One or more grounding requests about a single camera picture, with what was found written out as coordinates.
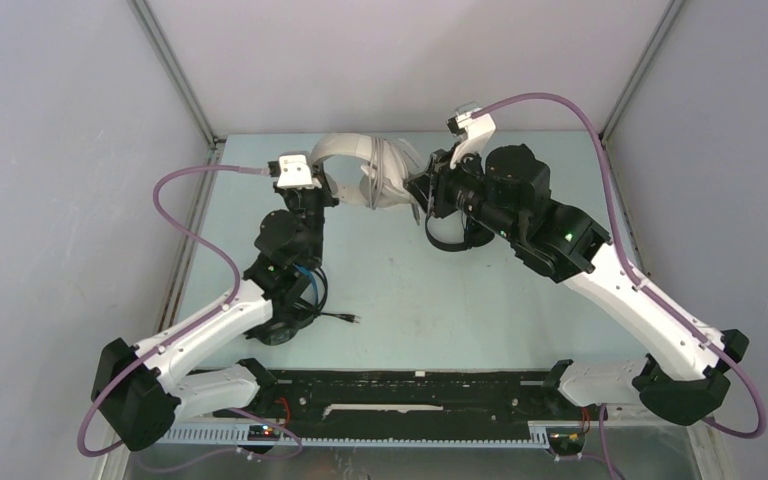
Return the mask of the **white gaming headset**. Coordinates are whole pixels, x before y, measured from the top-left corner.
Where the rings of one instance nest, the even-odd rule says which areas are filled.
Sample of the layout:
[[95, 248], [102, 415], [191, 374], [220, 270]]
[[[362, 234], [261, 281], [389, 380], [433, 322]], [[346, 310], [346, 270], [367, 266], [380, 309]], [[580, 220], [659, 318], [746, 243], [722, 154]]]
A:
[[407, 140], [359, 133], [330, 133], [315, 144], [310, 156], [311, 165], [323, 167], [326, 161], [335, 157], [359, 161], [362, 175], [355, 186], [341, 184], [326, 175], [334, 198], [371, 210], [408, 205], [414, 221], [420, 222], [418, 201], [406, 188], [409, 177], [421, 172], [420, 155]]

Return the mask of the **small black on-ear headphones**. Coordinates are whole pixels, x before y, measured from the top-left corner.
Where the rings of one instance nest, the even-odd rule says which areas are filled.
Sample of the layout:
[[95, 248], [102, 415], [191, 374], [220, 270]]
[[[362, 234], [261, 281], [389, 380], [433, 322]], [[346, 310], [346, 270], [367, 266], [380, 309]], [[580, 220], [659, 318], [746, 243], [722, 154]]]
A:
[[489, 245], [495, 234], [463, 213], [445, 218], [427, 216], [424, 232], [430, 244], [446, 253], [461, 253]]

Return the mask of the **black headset with blue band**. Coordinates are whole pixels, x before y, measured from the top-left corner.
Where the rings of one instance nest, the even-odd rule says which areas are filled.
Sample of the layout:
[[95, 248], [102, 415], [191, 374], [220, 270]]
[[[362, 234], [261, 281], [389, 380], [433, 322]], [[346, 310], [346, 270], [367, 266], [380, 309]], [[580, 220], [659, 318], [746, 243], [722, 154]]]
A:
[[327, 274], [322, 267], [313, 270], [299, 267], [299, 271], [308, 280], [309, 287], [313, 290], [311, 301], [302, 297], [294, 300], [289, 306], [273, 308], [273, 316], [267, 322], [253, 327], [244, 333], [247, 340], [257, 340], [266, 346], [278, 346], [292, 340], [296, 334], [313, 324], [323, 316], [332, 317], [349, 324], [359, 324], [361, 317], [351, 313], [333, 313], [325, 310], [329, 282]]

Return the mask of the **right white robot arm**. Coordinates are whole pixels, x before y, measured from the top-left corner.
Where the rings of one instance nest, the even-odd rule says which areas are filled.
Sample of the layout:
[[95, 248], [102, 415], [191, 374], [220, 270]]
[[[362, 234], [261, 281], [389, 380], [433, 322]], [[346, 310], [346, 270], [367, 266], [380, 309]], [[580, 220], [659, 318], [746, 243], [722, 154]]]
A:
[[579, 407], [641, 405], [689, 426], [723, 404], [728, 370], [742, 359], [747, 337], [698, 320], [681, 324], [675, 302], [654, 300], [655, 286], [623, 268], [604, 227], [552, 198], [550, 169], [528, 146], [503, 146], [462, 161], [452, 151], [436, 151], [406, 188], [430, 217], [464, 215], [456, 251], [506, 240], [526, 267], [589, 299], [645, 347], [644, 356], [614, 364], [558, 361], [541, 392], [548, 414], [566, 418]]

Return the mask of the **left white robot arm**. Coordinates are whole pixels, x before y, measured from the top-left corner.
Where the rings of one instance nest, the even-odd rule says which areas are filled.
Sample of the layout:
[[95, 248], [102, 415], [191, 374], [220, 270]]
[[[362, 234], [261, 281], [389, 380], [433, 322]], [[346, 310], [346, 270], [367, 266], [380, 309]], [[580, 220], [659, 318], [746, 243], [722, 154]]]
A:
[[103, 347], [91, 390], [101, 413], [132, 452], [179, 421], [219, 410], [264, 416], [276, 403], [275, 380], [254, 359], [199, 373], [198, 365], [231, 340], [288, 317], [308, 288], [305, 270], [322, 260], [324, 213], [338, 200], [317, 174], [306, 183], [277, 181], [285, 206], [267, 214], [254, 242], [259, 254], [245, 271], [231, 268], [232, 287], [181, 323], [135, 344]]

